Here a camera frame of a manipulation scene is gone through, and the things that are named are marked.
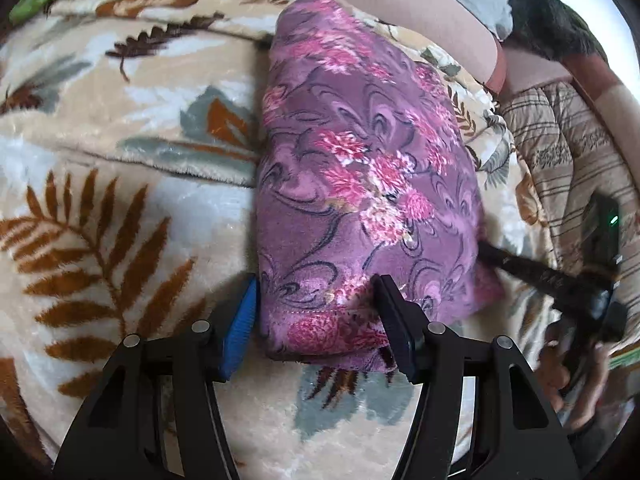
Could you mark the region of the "beige leaf-print fleece blanket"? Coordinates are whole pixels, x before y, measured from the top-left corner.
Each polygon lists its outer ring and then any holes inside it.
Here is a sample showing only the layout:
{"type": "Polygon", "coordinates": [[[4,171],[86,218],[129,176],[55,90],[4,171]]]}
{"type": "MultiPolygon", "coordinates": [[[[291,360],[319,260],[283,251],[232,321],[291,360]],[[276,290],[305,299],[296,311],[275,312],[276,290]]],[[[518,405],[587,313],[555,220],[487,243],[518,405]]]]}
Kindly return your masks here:
{"type": "MultiPolygon", "coordinates": [[[[267,41],[293,1],[58,0],[1,41],[1,421],[46,472],[123,336],[189,327],[256,270],[267,41]]],[[[468,63],[342,3],[438,70],[491,243],[555,266],[532,175],[468,63]]],[[[418,388],[271,361],[252,339],[216,386],[241,478],[390,478],[418,388]]]]}

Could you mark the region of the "dark furry blanket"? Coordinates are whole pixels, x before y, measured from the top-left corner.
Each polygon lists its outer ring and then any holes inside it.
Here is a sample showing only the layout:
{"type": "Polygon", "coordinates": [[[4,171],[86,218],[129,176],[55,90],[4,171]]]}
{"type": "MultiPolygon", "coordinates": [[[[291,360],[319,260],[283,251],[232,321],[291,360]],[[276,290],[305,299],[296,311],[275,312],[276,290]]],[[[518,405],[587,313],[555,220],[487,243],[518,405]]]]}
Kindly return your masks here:
{"type": "Polygon", "coordinates": [[[506,40],[549,61],[570,55],[599,55],[605,50],[588,24],[562,0],[509,0],[512,32],[506,40]]]}

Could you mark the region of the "purple floral garment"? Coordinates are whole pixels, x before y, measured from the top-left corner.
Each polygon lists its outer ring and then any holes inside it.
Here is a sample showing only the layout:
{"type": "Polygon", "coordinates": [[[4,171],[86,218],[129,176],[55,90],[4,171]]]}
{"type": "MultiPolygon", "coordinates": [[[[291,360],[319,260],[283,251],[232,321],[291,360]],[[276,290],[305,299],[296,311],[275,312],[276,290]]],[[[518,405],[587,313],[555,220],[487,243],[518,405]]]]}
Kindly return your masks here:
{"type": "Polygon", "coordinates": [[[270,356],[391,370],[378,274],[445,324],[502,299],[476,258],[480,189],[431,65],[336,0],[297,0],[277,22],[262,119],[259,327],[270,356]]]}

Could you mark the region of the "pink bed headboard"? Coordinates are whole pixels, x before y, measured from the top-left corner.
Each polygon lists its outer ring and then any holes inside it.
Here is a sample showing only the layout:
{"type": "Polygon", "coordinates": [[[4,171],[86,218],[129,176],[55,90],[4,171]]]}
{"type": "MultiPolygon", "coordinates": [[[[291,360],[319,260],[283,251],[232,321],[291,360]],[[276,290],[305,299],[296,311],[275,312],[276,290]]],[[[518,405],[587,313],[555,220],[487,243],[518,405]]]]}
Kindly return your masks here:
{"type": "Polygon", "coordinates": [[[457,0],[345,0],[382,21],[418,32],[442,47],[481,84],[498,94],[506,57],[495,36],[457,0]]]}

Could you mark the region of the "striped beige quilt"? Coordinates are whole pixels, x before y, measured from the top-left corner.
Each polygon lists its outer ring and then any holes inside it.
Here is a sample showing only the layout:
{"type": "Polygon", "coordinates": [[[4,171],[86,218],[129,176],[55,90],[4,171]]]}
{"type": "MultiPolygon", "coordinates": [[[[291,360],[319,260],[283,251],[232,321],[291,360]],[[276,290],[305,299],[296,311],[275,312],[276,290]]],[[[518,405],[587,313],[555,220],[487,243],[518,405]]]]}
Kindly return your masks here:
{"type": "Polygon", "coordinates": [[[556,260],[575,274],[582,266],[582,213],[593,192],[620,203],[618,300],[629,308],[621,354],[639,340],[639,194],[634,179],[596,113],[569,82],[558,81],[511,96],[500,114],[513,134],[547,215],[556,260]]]}

